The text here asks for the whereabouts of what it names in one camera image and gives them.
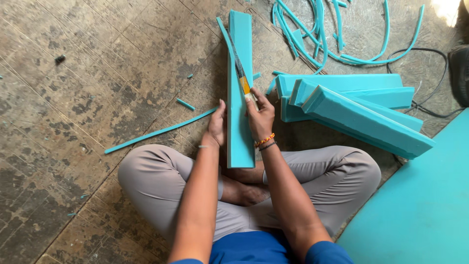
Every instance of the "forearm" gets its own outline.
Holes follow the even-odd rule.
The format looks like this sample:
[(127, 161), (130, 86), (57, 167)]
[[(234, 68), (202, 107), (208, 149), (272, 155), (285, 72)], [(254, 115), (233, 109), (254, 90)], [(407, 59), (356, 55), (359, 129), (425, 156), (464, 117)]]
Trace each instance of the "forearm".
[(206, 147), (200, 148), (184, 188), (169, 263), (185, 258), (207, 263), (210, 256), (217, 211), (219, 145), (207, 134), (201, 145)]
[(319, 241), (331, 241), (331, 238), (278, 146), (272, 145), (261, 153), (274, 211), (288, 242), (300, 259), (304, 259), (310, 246)]

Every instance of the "stained floor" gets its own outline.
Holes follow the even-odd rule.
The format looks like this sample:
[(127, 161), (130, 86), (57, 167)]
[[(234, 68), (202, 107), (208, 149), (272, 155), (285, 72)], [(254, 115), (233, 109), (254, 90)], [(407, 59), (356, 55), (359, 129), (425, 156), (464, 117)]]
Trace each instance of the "stained floor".
[[(301, 1), (285, 3), (310, 20)], [(390, 2), (386, 57), (407, 47), (422, 3), (427, 9), (417, 46), (447, 52), (458, 44), (457, 27), (438, 17), (429, 0), (397, 0)], [(0, 2), (1, 263), (166, 261), (169, 245), (139, 217), (116, 178), (131, 147), (110, 155), (104, 150), (186, 121), (213, 108), (218, 98), (226, 100), (227, 49), (215, 17), (226, 22), (230, 9), (253, 15), (254, 71), (262, 73), (255, 86), (265, 91), (272, 70), (312, 73), (271, 25), (270, 2), (252, 5), (244, 0)], [(362, 58), (377, 54), (384, 35), (381, 3), (354, 1), (342, 14), (345, 52)], [(328, 5), (326, 17), (332, 32)], [(60, 54), (67, 58), (56, 64)], [(429, 94), (443, 69), (441, 58), (427, 53), (411, 53), (395, 66), (405, 85), (420, 87), (417, 99)], [(325, 70), (386, 72), (382, 66), (356, 68), (332, 60)], [(175, 103), (176, 97), (196, 111)], [(275, 92), (270, 99), (279, 109)], [(440, 112), (458, 107), (448, 80), (428, 106)], [(430, 136), (451, 120), (412, 114), (425, 121), (422, 133)], [(136, 146), (164, 144), (194, 157), (207, 122), (202, 118)], [(379, 163), (383, 181), (398, 168), (390, 153), (312, 121), (274, 125), (282, 150), (362, 148)]]

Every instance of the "person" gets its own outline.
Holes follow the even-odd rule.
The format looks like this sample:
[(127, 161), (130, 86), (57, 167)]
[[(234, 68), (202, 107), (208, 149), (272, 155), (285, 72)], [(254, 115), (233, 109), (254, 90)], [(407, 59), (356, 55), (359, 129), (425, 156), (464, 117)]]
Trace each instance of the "person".
[(254, 169), (219, 166), (227, 144), (220, 100), (195, 161), (162, 145), (138, 147), (119, 167), (122, 189), (172, 243), (168, 263), (353, 263), (331, 236), (376, 190), (378, 165), (343, 146), (281, 152), (270, 139), (274, 107), (251, 91), (259, 106), (246, 101), (252, 136), (269, 138)]

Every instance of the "colorful thread bracelet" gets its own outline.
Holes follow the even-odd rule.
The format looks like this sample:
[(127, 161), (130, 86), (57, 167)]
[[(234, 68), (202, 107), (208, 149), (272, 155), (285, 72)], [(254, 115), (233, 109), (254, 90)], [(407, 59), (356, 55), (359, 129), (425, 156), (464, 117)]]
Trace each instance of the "colorful thread bracelet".
[(272, 146), (272, 145), (274, 145), (274, 144), (277, 144), (277, 142), (274, 141), (272, 144), (269, 144), (269, 145), (267, 145), (267, 146), (265, 146), (265, 147), (263, 147), (263, 148), (260, 148), (259, 151), (263, 151), (264, 149), (266, 149), (266, 148), (268, 148), (268, 147), (270, 147), (270, 146)]
[(266, 143), (267, 141), (273, 139), (274, 137), (275, 137), (275, 134), (272, 133), (272, 135), (270, 135), (270, 136), (269, 136), (268, 138), (266, 138), (265, 140), (262, 140), (262, 141), (260, 141), (260, 142), (258, 142), (258, 143), (256, 143), (256, 144), (254, 144), (254, 147), (257, 148), (257, 147), (259, 147), (260, 145)]

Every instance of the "blue sleeve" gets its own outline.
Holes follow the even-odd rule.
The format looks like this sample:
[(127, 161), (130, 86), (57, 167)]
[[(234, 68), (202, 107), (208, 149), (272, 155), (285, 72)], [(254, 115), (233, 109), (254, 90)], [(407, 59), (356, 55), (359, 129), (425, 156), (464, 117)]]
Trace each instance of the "blue sleeve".
[(178, 261), (171, 262), (170, 264), (203, 264), (202, 261), (193, 259), (193, 258), (186, 258), (181, 259)]
[(353, 264), (345, 249), (329, 242), (320, 241), (310, 247), (306, 253), (305, 264)]

